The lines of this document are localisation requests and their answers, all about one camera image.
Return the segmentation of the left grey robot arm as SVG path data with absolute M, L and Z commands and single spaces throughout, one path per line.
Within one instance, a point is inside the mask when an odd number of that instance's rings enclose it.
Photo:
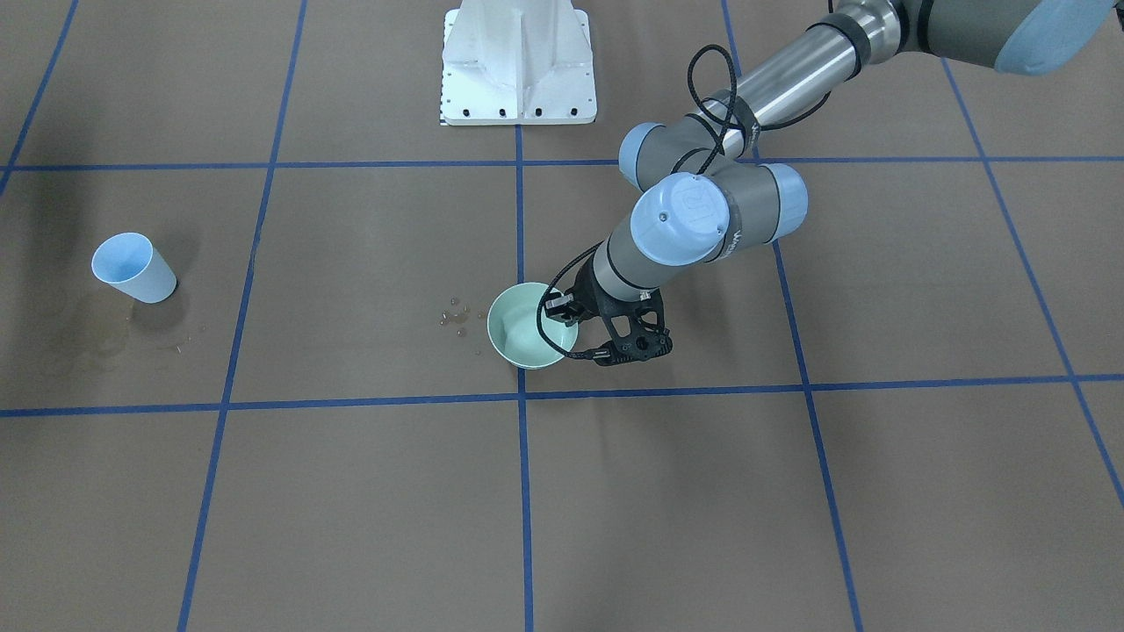
M 607 367 L 665 356 L 662 285 L 776 243 L 806 219 L 810 195 L 794 168 L 743 162 L 763 133 L 804 121 L 832 90 L 901 53 L 1046 75 L 1111 12 L 1120 1 L 832 1 L 798 39 L 726 88 L 703 97 L 687 80 L 695 108 L 682 120 L 640 124 L 623 137 L 618 168 L 638 201 L 574 261 L 573 287 L 544 294 L 537 312 L 569 328 L 602 320 L 606 343 L 570 359 Z

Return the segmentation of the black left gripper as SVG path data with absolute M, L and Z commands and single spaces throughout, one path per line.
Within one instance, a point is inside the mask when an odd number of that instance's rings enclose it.
M 584 263 L 575 276 L 573 298 L 583 309 L 582 319 L 602 320 L 608 332 L 608 340 L 602 345 L 580 353 L 582 359 L 611 367 L 646 363 L 672 351 L 661 292 L 641 291 L 636 300 L 620 300 L 598 285 L 593 264 Z

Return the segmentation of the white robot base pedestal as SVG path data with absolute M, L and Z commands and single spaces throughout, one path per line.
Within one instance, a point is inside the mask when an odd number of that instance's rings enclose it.
M 463 1 L 443 25 L 441 124 L 597 119 L 590 17 L 570 1 Z

